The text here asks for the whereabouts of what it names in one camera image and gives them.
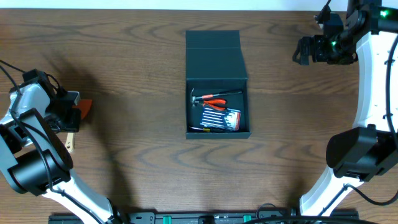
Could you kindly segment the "orange scraper wooden handle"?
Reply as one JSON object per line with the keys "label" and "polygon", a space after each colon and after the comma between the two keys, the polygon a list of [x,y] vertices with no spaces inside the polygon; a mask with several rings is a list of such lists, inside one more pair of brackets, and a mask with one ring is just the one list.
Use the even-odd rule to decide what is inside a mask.
{"label": "orange scraper wooden handle", "polygon": [[[92,106],[92,100],[87,100],[83,99],[80,100],[79,103],[76,106],[73,106],[73,108],[79,109],[81,112],[81,120],[85,119],[85,117],[88,115],[91,106]],[[75,148],[75,133],[67,133],[67,139],[65,142],[65,147],[68,150],[68,152],[73,152]]]}

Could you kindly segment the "black gift box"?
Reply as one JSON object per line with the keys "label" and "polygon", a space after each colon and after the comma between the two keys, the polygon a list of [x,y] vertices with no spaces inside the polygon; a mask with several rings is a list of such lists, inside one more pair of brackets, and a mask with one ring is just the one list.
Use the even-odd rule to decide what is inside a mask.
{"label": "black gift box", "polygon": [[[240,110],[240,126],[230,133],[204,133],[190,129],[204,127],[203,107],[190,102],[194,96],[241,90],[238,95],[218,96],[223,107]],[[251,135],[248,108],[248,75],[237,30],[188,30],[186,32],[186,138],[247,139]]]}

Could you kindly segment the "small claw hammer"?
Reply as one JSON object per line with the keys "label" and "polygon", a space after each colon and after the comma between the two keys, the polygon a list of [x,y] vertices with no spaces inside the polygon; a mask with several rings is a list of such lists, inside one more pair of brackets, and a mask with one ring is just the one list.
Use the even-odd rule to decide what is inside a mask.
{"label": "small claw hammer", "polygon": [[241,90],[232,90],[232,91],[224,91],[221,93],[211,93],[211,94],[207,94],[207,95],[194,96],[193,91],[194,91],[194,89],[192,89],[192,91],[190,92],[191,104],[201,103],[201,102],[204,103],[206,101],[215,100],[216,97],[218,97],[218,96],[238,95],[238,94],[242,93]]}

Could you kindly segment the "blue precision screwdriver set case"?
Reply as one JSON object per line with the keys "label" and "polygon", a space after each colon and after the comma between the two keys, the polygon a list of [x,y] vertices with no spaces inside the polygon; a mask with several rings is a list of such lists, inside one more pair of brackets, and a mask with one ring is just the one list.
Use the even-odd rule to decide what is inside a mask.
{"label": "blue precision screwdriver set case", "polygon": [[240,110],[226,108],[220,111],[210,107],[204,107],[200,124],[204,127],[237,131],[240,126],[240,119]]}

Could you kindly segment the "red handled pliers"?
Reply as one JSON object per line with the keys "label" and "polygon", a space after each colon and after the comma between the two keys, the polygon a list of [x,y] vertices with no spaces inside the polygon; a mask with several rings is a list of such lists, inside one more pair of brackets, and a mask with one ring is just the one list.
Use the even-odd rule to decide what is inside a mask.
{"label": "red handled pliers", "polygon": [[217,98],[217,99],[212,99],[212,100],[201,100],[201,101],[194,101],[193,104],[196,105],[201,105],[202,107],[208,107],[213,110],[217,111],[225,111],[226,108],[223,107],[227,103],[226,100]]}

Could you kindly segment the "black yellow screwdriver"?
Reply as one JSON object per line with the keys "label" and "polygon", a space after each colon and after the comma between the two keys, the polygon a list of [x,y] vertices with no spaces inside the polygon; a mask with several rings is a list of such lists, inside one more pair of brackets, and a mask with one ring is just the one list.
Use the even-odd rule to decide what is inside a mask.
{"label": "black yellow screwdriver", "polygon": [[190,129],[196,130],[196,131],[201,131],[204,133],[230,133],[230,130],[227,129],[220,129],[220,128],[214,128],[214,127],[193,127],[190,126]]}

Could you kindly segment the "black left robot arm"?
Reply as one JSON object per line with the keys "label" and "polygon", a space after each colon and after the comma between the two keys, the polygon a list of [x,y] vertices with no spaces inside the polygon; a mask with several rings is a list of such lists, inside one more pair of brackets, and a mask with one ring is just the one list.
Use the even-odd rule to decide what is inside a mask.
{"label": "black left robot arm", "polygon": [[91,103],[66,91],[48,73],[23,72],[9,92],[1,119],[1,173],[18,193],[43,196],[63,205],[83,223],[129,223],[107,197],[96,193],[73,170],[70,150],[58,133],[77,133]]}

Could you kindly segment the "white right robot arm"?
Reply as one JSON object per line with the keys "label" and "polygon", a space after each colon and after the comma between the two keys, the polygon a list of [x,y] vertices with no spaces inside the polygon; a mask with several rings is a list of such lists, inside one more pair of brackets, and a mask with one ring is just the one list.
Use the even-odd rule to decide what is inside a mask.
{"label": "white right robot arm", "polygon": [[322,34],[303,37],[300,65],[359,65],[358,107],[350,130],[326,147],[326,168],[300,198],[303,216],[330,216],[338,204],[397,164],[397,5],[349,1],[345,18],[324,5],[315,16]]}

